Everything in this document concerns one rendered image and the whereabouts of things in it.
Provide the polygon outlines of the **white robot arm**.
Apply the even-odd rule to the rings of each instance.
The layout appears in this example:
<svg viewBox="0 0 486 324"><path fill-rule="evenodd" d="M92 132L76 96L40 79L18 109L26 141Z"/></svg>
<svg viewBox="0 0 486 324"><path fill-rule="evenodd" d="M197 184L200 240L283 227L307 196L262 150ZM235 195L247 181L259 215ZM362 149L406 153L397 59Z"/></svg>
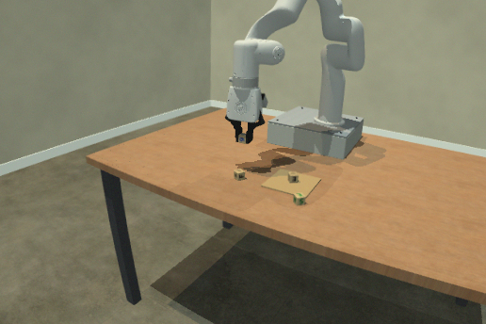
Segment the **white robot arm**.
<svg viewBox="0 0 486 324"><path fill-rule="evenodd" d="M277 0L273 9L251 27L247 37L235 42L233 77L229 78L234 87L258 87L259 65L276 65L284 59L284 47L267 38L275 31L293 24L299 18L306 1ZM342 70L358 72L363 68L364 27L359 19L344 16L341 0L316 1L320 8L324 38L346 42L347 45L331 43L321 51L322 79L315 122L341 126L345 124L341 118L346 85Z"/></svg>

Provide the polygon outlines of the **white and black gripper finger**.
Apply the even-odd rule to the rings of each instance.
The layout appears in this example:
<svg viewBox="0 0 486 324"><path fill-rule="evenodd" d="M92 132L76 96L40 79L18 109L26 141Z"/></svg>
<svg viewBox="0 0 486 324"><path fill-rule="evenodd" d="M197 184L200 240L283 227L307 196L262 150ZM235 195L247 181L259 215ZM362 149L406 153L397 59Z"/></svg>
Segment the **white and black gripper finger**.
<svg viewBox="0 0 486 324"><path fill-rule="evenodd" d="M258 122L248 122L248 131L246 132L246 144L253 140L253 129L265 123L262 113L260 111Z"/></svg>
<svg viewBox="0 0 486 324"><path fill-rule="evenodd" d="M233 127L235 129L236 142L238 142L238 135L240 135L242 133L241 121L230 120L230 119L227 118L227 116L225 116L225 119L233 125Z"/></svg>

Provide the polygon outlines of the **tan flat mat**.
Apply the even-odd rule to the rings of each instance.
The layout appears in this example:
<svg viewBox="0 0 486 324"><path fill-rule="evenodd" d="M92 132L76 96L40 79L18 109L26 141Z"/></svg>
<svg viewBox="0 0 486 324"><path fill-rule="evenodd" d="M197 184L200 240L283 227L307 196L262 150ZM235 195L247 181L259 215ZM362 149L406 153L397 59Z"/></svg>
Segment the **tan flat mat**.
<svg viewBox="0 0 486 324"><path fill-rule="evenodd" d="M290 170L278 170L269 179L267 179L261 186L282 193L293 195L294 193L302 192L306 198L320 182L321 178L298 173L299 180L297 183L289 183L287 177Z"/></svg>

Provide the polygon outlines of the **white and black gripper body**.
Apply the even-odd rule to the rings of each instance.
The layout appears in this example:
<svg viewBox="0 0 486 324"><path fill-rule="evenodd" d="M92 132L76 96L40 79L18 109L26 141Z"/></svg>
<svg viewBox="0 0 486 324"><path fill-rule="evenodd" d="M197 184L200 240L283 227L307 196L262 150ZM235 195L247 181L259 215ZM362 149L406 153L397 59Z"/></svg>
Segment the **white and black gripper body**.
<svg viewBox="0 0 486 324"><path fill-rule="evenodd" d="M260 88L230 86L226 110L228 119L240 122L257 122L260 110L262 113Z"/></svg>

